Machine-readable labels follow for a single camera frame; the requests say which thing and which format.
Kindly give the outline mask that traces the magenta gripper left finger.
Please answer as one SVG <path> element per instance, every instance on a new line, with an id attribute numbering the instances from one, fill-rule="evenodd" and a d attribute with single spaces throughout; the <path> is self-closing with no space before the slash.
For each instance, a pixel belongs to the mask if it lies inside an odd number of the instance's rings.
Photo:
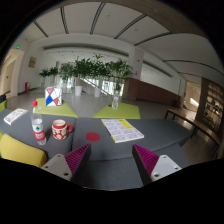
<path id="1" fill-rule="evenodd" d="M 42 166 L 42 169 L 70 181 L 81 171 L 90 155 L 91 145 L 86 144 L 70 151 L 66 155 L 56 154 Z"/>

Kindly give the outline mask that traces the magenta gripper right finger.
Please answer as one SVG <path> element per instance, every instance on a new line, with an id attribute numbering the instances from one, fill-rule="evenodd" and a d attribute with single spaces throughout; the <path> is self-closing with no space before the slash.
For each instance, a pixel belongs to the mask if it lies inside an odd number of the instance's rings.
<path id="1" fill-rule="evenodd" d="M 168 155 L 157 155 L 134 144 L 132 154 L 143 183 L 151 183 L 181 170 Z"/>

